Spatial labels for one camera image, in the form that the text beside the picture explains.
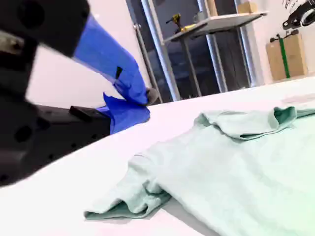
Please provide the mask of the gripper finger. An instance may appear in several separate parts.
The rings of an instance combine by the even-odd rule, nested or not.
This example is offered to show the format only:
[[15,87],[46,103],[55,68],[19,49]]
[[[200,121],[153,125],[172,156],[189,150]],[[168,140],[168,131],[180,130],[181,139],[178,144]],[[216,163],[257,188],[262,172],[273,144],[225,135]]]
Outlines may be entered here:
[[86,0],[3,0],[0,3],[0,87],[24,97],[36,50],[45,45],[109,79],[131,103],[158,98],[134,57],[95,19]]
[[100,108],[68,109],[40,106],[31,149],[31,170],[50,163],[100,139],[150,119],[146,106],[104,95]]

